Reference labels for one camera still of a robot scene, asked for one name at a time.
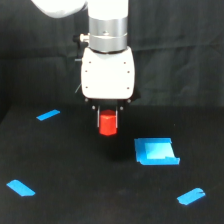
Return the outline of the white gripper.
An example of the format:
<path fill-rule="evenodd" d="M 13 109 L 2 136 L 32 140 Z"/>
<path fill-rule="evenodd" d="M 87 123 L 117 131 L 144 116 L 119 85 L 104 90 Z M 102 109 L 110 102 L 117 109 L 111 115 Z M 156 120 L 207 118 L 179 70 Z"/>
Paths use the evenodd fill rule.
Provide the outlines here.
<path fill-rule="evenodd" d="M 119 109 L 140 97 L 135 85 L 131 48 L 103 54 L 86 47 L 80 62 L 82 94 L 91 108 L 96 110 L 97 128 L 100 128 L 100 106 L 116 106 L 115 126 L 118 130 Z"/>

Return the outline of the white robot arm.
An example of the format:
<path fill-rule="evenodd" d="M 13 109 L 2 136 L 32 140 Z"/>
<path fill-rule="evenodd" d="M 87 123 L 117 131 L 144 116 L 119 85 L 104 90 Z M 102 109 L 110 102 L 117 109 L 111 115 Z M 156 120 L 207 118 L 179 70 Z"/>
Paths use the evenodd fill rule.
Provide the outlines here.
<path fill-rule="evenodd" d="M 88 11 L 88 32 L 74 38 L 87 45 L 81 58 L 82 93 L 97 111 L 99 133 L 116 134 L 123 109 L 119 102 L 129 102 L 135 86 L 133 53 L 127 45 L 129 0 L 31 1 L 51 18 Z"/>

